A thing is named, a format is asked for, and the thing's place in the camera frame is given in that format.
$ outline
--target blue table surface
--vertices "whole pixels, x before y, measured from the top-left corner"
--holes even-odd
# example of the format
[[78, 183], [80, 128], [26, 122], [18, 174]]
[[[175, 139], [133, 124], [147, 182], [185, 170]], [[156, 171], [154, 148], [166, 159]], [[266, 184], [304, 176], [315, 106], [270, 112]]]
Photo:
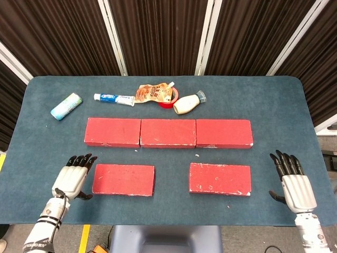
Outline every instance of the blue table surface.
[[[176, 115], [155, 102], [135, 107], [93, 100], [94, 93], [133, 95], [141, 84], [175, 82], [180, 97], [203, 90], [207, 102]], [[83, 103], [62, 121], [50, 111], [72, 92]], [[121, 149], [88, 147], [88, 117], [249, 119], [254, 146], [240, 149]], [[314, 132], [301, 82], [290, 76], [41, 76], [28, 84], [0, 173], [0, 223], [34, 223], [63, 165], [72, 155], [93, 153], [97, 163], [155, 166], [153, 197], [99, 196], [75, 199], [64, 223], [115, 225], [293, 226], [295, 214], [274, 201], [283, 193], [270, 152], [297, 156], [309, 176], [323, 225], [337, 223], [337, 204]], [[251, 166], [250, 197], [189, 194], [191, 162]], [[92, 192], [95, 166], [83, 191]]]

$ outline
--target yellow tape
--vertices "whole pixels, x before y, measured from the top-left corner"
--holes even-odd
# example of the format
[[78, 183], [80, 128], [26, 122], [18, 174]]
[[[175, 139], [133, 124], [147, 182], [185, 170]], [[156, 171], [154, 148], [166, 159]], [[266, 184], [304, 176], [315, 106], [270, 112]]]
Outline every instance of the yellow tape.
[[90, 225], [84, 225], [82, 231], [82, 238], [80, 248], [78, 249], [78, 253], [86, 253], [86, 245], [88, 243]]
[[5, 154], [0, 154], [0, 171], [2, 168], [2, 165], [4, 165], [6, 155]]

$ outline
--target red block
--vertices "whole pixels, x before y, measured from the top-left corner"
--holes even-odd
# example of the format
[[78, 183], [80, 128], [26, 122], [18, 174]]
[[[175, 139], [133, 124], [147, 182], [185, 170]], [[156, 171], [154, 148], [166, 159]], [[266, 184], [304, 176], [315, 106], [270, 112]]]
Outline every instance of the red block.
[[190, 192], [250, 196], [251, 168], [243, 165], [191, 163]]
[[197, 148], [249, 149], [253, 135], [249, 120], [196, 120]]
[[84, 142], [89, 146], [139, 148], [140, 119], [89, 118]]
[[153, 195], [154, 166], [97, 164], [93, 193], [127, 196]]
[[142, 147], [190, 149], [195, 145], [195, 120], [142, 120]]

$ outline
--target white bottle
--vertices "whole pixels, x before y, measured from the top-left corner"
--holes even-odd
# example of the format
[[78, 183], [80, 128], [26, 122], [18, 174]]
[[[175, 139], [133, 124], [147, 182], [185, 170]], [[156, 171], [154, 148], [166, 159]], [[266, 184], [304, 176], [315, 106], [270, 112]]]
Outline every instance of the white bottle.
[[194, 95], [185, 96], [174, 103], [173, 109], [177, 114], [188, 113], [198, 104], [206, 102], [205, 93], [198, 91]]

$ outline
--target toothpaste tube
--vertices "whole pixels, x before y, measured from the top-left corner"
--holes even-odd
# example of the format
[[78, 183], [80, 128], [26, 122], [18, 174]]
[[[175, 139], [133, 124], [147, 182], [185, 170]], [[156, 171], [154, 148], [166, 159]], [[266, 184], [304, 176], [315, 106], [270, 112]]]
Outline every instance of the toothpaste tube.
[[81, 103], [82, 99], [80, 96], [76, 93], [72, 93], [60, 104], [58, 104], [58, 106], [52, 109], [51, 114], [55, 119], [61, 120]]
[[109, 95], [109, 94], [94, 94], [94, 100], [114, 103], [114, 104], [126, 104], [134, 106], [134, 96], [121, 96], [121, 95]]

